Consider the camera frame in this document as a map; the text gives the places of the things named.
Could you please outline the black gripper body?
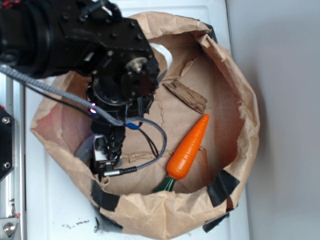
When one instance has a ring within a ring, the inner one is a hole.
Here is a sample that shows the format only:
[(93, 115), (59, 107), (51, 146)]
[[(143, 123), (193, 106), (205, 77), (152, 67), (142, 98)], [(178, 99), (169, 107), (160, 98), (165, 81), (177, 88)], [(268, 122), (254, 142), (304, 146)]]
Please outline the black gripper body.
[(93, 53), (87, 88), (92, 117), (90, 169), (100, 178), (116, 170), (122, 158), (126, 127), (139, 129), (159, 87), (159, 65), (151, 47), (108, 49)]

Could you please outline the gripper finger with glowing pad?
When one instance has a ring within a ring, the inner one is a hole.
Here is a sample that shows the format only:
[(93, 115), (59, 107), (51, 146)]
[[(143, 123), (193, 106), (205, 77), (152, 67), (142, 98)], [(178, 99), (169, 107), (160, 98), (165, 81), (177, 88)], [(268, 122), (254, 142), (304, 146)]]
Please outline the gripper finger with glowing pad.
[(79, 158), (84, 164), (90, 165), (93, 159), (93, 148), (95, 134), (88, 137), (76, 150), (74, 156)]
[(150, 43), (150, 46), (164, 57), (166, 67), (163, 72), (158, 74), (157, 81), (161, 82), (166, 76), (168, 70), (173, 63), (173, 56), (171, 52), (163, 45), (157, 43)]

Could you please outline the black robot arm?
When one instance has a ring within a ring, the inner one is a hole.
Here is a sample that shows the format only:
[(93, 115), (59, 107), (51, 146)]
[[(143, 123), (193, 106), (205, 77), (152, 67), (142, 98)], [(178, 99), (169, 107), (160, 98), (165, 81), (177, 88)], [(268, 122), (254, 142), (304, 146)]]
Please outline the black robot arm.
[(165, 72), (138, 21), (108, 0), (3, 0), (0, 71), (91, 119), (77, 150), (99, 178), (121, 169), (126, 128), (146, 122)]

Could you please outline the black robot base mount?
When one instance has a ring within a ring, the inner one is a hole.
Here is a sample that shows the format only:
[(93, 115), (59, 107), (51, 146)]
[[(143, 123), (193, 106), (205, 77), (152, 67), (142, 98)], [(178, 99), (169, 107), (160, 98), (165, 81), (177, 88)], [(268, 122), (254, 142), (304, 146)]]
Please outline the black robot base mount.
[(15, 167), (14, 119), (3, 105), (0, 106), (0, 182)]

